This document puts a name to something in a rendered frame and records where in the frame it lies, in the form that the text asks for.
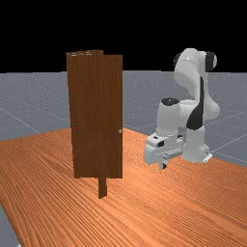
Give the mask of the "brown wooden door frame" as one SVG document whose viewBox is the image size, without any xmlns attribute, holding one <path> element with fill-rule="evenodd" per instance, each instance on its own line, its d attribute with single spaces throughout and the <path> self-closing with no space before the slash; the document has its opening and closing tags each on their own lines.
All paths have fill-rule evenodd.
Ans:
<svg viewBox="0 0 247 247">
<path fill-rule="evenodd" d="M 67 71 L 73 175 L 96 178 L 103 198 L 106 181 L 123 176 L 123 57 L 69 52 Z"/>
</svg>

